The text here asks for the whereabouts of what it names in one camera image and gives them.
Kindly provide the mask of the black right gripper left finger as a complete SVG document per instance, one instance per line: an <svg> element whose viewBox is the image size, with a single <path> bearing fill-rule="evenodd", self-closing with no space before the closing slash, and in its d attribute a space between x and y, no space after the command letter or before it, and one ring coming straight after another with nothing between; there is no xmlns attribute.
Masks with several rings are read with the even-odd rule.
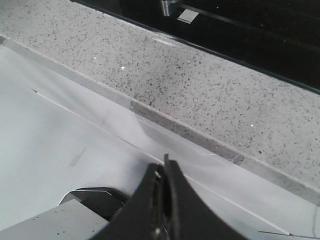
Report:
<svg viewBox="0 0 320 240"><path fill-rule="evenodd" d="M164 168L151 163L123 209L96 234L97 240L166 240Z"/></svg>

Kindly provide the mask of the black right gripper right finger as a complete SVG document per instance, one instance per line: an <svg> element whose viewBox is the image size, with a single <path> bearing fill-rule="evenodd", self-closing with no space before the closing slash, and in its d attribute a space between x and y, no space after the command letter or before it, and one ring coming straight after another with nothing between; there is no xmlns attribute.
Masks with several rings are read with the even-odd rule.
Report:
<svg viewBox="0 0 320 240"><path fill-rule="evenodd" d="M164 173L170 192L167 231L172 240L245 240L199 197L179 164L164 155Z"/></svg>

